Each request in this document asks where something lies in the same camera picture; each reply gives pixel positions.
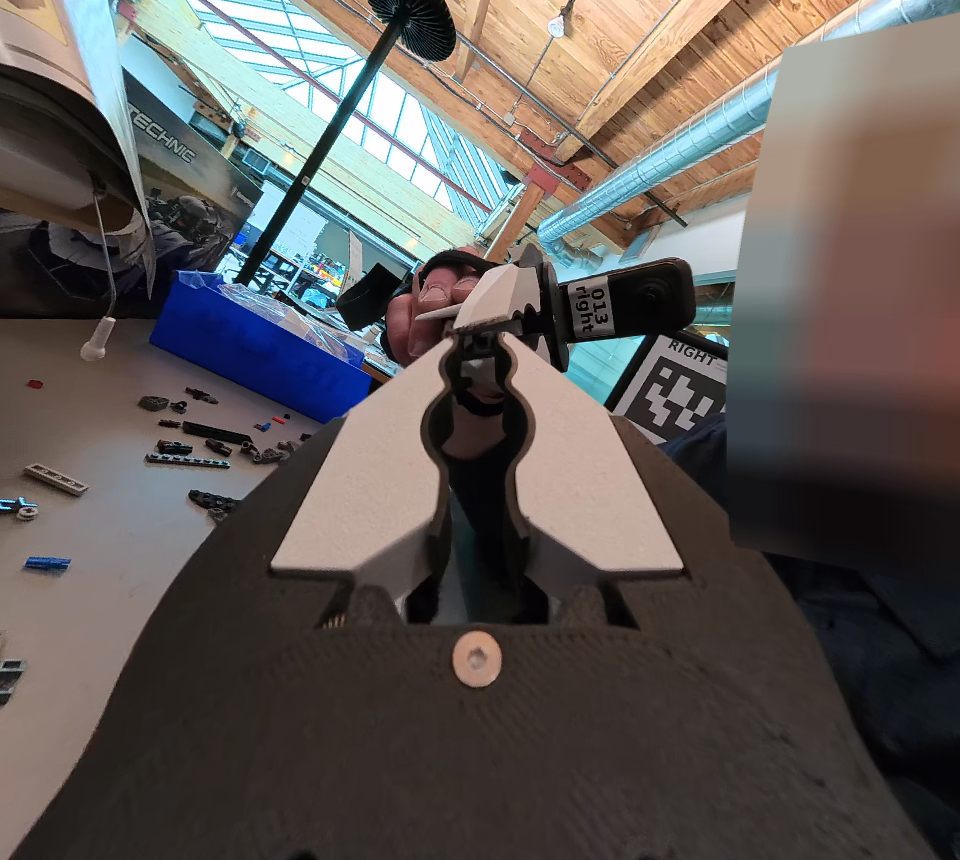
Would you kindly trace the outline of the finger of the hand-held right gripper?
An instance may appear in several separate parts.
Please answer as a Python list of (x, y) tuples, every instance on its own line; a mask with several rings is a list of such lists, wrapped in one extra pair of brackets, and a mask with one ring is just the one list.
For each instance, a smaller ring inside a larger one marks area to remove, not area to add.
[(453, 322), (462, 336), (497, 333), (527, 315), (542, 313), (542, 286), (536, 266), (510, 264), (484, 273)]
[(518, 361), (513, 335), (461, 335), (461, 376), (474, 386), (505, 390), (512, 381)]

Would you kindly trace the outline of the person's right hand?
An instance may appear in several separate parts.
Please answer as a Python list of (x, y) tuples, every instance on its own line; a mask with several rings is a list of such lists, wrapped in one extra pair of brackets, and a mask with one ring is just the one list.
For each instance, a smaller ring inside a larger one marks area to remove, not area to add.
[(390, 349), (390, 359), (403, 369), (435, 347), (443, 336), (440, 320), (420, 317), (465, 302), (482, 276), (474, 266), (456, 262), (454, 257), (441, 264), (440, 259), (448, 254), (482, 256), (472, 245), (435, 255), (416, 270), (410, 292), (396, 295), (387, 307), (381, 342)]

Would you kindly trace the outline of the scattered small lego pieces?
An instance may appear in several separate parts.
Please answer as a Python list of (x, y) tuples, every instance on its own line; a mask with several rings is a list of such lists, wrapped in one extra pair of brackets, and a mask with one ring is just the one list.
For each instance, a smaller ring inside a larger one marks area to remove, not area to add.
[[(217, 399), (206, 391), (187, 386), (184, 392), (197, 402), (211, 405), (218, 403)], [(157, 413), (170, 410), (182, 416), (188, 407), (187, 400), (171, 401), (168, 398), (154, 395), (142, 396), (137, 403), (141, 410)], [(275, 425), (284, 425), (291, 419), (289, 414), (274, 415), (269, 421), (256, 423), (253, 429), (266, 433)], [(191, 470), (228, 470), (231, 467), (230, 458), (236, 450), (241, 457), (246, 457), (258, 467), (279, 465), (289, 460), (295, 449), (305, 443), (312, 434), (302, 434), (299, 440), (282, 440), (275, 447), (259, 449), (252, 437), (242, 432), (231, 431), (225, 428), (210, 426), (195, 420), (160, 419), (158, 426), (192, 438), (202, 438), (203, 446), (210, 457), (199, 456), (195, 453), (191, 442), (161, 436), (155, 447), (145, 455), (145, 463), (157, 467), (177, 467)], [(22, 475), (37, 484), (54, 489), (57, 492), (74, 498), (80, 498), (89, 491), (84, 482), (67, 476), (47, 464), (30, 463), (23, 470)], [(188, 491), (188, 501), (203, 511), (215, 525), (228, 519), (239, 506), (240, 500), (228, 495), (211, 493), (202, 489), (193, 488)], [(22, 495), (2, 497), (2, 518), (9, 518), (11, 522), (31, 523), (37, 519), (40, 512), (38, 503), (29, 501)], [(54, 555), (30, 555), (23, 564), (23, 570), (30, 574), (50, 575), (60, 577), (71, 566), (71, 558)], [(2, 656), (1, 663), (1, 705), (6, 707), (15, 695), (18, 684), (27, 669), (27, 663), (21, 658)]]

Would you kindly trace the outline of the lego instruction booklet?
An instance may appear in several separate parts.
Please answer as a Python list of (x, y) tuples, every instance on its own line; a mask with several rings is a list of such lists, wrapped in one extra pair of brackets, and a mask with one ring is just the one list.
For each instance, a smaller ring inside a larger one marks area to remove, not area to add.
[(1, 126), (59, 130), (126, 169), (147, 227), (131, 237), (152, 290), (155, 253), (110, 0), (2, 0)]

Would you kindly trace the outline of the dark printed lego box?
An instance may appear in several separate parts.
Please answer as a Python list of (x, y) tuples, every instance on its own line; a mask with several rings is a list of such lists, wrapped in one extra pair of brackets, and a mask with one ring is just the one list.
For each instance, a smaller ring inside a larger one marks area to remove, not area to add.
[(155, 319), (176, 273), (212, 273), (261, 196), (238, 170), (139, 79), (125, 71), (154, 252), (151, 290), (132, 237), (69, 228), (3, 209), (3, 319), (98, 320), (111, 301), (117, 319)]

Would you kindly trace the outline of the person's dark blue clothing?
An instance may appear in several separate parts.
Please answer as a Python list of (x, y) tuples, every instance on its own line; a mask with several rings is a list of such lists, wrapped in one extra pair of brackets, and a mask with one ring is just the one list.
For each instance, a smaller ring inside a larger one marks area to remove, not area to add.
[(940, 858), (959, 857), (959, 588), (767, 554), (853, 722)]

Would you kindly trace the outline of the person's right forearm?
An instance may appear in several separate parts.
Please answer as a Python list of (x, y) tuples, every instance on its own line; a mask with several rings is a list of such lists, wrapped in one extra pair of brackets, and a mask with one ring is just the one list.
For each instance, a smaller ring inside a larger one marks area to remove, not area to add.
[(726, 412), (714, 412), (658, 448), (723, 510), (729, 509)]

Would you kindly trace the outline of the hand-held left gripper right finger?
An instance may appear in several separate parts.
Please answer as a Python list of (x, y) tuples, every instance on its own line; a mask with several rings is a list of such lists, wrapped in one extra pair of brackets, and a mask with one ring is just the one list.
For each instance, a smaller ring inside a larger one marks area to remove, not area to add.
[(610, 413), (516, 337), (506, 388), (526, 421), (509, 508), (525, 574), (549, 597), (609, 581), (679, 576), (684, 564)]

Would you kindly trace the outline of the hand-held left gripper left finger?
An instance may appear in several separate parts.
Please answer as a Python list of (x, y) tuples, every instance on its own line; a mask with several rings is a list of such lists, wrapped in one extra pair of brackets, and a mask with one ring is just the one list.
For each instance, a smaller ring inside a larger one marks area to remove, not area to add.
[(280, 577), (378, 587), (438, 614), (450, 564), (454, 338), (351, 409), (272, 557)]

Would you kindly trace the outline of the blue plastic storage bin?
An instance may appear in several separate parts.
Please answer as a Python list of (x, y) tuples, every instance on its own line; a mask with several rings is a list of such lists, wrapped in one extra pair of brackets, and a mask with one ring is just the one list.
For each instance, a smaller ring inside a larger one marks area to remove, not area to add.
[(150, 342), (317, 422), (367, 397), (372, 378), (228, 299), (218, 273), (179, 270)]

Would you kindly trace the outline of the silver ventilation duct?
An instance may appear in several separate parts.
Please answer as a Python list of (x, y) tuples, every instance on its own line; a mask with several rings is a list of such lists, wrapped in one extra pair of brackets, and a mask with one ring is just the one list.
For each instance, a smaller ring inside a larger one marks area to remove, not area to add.
[[(893, 29), (958, 11), (959, 0), (857, 0), (801, 38), (797, 46)], [(601, 259), (573, 249), (565, 236), (764, 130), (785, 57), (781, 54), (740, 81), (572, 204), (546, 218), (537, 230), (546, 254), (564, 266), (596, 270)]]

